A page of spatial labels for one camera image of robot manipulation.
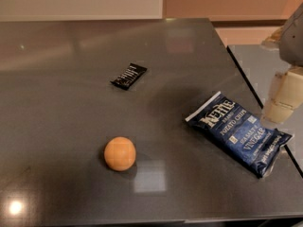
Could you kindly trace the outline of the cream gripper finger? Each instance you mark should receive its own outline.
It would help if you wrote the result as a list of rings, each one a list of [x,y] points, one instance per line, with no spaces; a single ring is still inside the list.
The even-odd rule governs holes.
[[[272,80],[262,117],[272,123],[285,122],[303,103],[303,67],[277,72]]]

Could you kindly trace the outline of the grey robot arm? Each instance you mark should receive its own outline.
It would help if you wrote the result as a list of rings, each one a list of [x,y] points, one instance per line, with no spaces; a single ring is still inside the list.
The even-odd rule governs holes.
[[[279,57],[291,67],[275,74],[262,117],[281,124],[303,103],[303,4],[284,24],[278,48]]]

